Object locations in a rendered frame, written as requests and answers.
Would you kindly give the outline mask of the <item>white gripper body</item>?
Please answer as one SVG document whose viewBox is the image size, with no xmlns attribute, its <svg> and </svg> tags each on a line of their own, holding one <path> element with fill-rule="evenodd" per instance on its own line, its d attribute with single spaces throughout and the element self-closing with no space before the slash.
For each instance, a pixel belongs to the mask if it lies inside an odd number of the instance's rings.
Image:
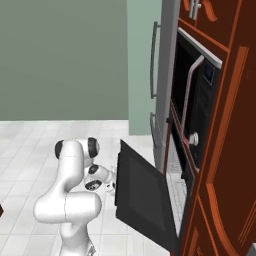
<svg viewBox="0 0 256 256">
<path fill-rule="evenodd" d="M 113 174 L 110 182 L 106 184 L 106 192 L 109 193 L 110 195 L 114 195 L 115 189 L 116 189 L 116 175 Z"/>
</svg>

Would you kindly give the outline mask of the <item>black oven door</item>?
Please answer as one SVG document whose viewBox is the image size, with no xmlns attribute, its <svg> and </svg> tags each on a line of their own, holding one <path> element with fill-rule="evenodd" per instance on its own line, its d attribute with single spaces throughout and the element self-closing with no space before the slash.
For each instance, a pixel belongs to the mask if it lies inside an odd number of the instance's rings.
<svg viewBox="0 0 256 256">
<path fill-rule="evenodd" d="M 165 176 L 120 141 L 115 188 L 116 218 L 169 252 L 178 242 Z"/>
</svg>

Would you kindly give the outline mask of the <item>silver oven rack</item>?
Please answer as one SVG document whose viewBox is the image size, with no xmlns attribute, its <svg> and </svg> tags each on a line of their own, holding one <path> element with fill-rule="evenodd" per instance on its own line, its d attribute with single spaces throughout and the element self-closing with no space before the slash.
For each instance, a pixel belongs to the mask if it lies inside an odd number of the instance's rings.
<svg viewBox="0 0 256 256">
<path fill-rule="evenodd" d="M 178 159 L 174 142 L 169 143 L 166 178 L 173 210 L 176 233 L 180 233 L 183 213 L 185 208 L 187 188 L 185 181 L 181 178 L 182 168 Z"/>
</svg>

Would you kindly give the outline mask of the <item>black built-in oven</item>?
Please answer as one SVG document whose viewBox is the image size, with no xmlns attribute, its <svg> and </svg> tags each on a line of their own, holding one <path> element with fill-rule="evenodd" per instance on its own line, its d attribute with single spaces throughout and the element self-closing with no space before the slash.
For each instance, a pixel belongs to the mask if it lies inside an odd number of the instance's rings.
<svg viewBox="0 0 256 256">
<path fill-rule="evenodd" d="M 168 150 L 169 150 L 169 143 L 173 141 L 175 145 L 175 149 L 178 154 L 178 159 L 182 168 L 181 178 L 185 181 L 186 188 L 187 188 L 187 196 L 186 196 L 185 208 L 183 213 L 183 219 L 184 219 L 187 212 L 187 205 L 189 204 L 190 197 L 192 195 L 192 189 L 194 184 L 194 173 L 190 167 L 190 163 L 187 159 L 186 153 L 181 143 L 179 132 L 176 128 L 175 120 L 173 119 L 172 112 L 169 112 L 169 117 L 166 119 L 166 122 L 169 125 Z"/>
</svg>

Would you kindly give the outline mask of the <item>black microwave oven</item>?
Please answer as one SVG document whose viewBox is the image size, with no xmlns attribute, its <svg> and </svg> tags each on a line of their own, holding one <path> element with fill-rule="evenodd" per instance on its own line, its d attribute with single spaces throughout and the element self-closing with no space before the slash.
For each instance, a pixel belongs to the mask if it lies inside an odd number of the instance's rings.
<svg viewBox="0 0 256 256">
<path fill-rule="evenodd" d="M 200 55 L 204 56 L 204 61 L 195 70 L 192 77 L 185 129 L 184 134 L 182 134 L 183 138 L 187 141 L 197 169 L 200 168 L 207 140 L 206 133 L 218 88 L 222 60 L 179 27 L 177 31 L 171 99 L 180 125 L 188 72 L 191 65 Z M 189 137 L 194 132 L 199 136 L 197 146 L 189 143 Z"/>
</svg>

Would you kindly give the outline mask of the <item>white round knob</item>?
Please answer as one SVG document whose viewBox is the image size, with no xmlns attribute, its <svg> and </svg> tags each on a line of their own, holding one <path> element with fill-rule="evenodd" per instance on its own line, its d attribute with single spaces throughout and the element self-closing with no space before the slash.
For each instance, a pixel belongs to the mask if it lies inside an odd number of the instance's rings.
<svg viewBox="0 0 256 256">
<path fill-rule="evenodd" d="M 191 145 L 197 146 L 199 143 L 199 136 L 196 132 L 194 132 L 193 134 L 190 135 L 189 137 L 189 143 Z"/>
</svg>

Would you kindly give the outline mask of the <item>red-brown wooden cabinet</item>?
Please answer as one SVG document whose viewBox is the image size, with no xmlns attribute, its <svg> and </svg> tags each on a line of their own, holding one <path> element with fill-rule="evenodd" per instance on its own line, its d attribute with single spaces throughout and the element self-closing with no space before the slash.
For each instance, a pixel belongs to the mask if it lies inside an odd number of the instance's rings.
<svg viewBox="0 0 256 256">
<path fill-rule="evenodd" d="M 256 253 L 256 0 L 181 0 L 178 25 L 223 60 L 181 246 L 171 256 Z"/>
</svg>

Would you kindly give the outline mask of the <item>grey fridge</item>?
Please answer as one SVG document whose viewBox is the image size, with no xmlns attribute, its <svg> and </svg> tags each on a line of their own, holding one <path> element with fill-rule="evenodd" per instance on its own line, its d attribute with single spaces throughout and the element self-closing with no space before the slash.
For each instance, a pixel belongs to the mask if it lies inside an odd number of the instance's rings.
<svg viewBox="0 0 256 256">
<path fill-rule="evenodd" d="M 157 147 L 153 145 L 156 169 L 164 172 L 167 146 L 166 119 L 169 117 L 171 87 L 175 59 L 177 26 L 181 0 L 162 0 L 161 22 L 158 23 L 155 60 L 154 93 L 156 100 L 153 122 Z"/>
</svg>

